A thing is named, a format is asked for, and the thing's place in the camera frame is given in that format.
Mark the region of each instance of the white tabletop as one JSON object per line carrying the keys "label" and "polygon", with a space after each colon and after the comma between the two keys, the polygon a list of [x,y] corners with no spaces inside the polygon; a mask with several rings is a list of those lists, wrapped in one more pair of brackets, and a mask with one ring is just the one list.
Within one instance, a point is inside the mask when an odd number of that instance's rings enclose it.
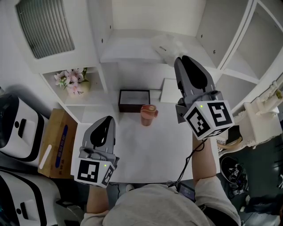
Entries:
{"label": "white tabletop", "polygon": [[[114,154],[120,157],[111,182],[162,183],[176,181],[192,151],[192,131],[187,123],[178,124],[175,104],[151,101],[157,106],[158,117],[149,127],[140,123],[139,113],[122,113],[116,126]],[[74,161],[79,156],[84,132],[91,124],[78,124],[73,149]],[[211,139],[217,173],[220,172],[216,139]],[[192,179],[191,161],[183,180]]]}

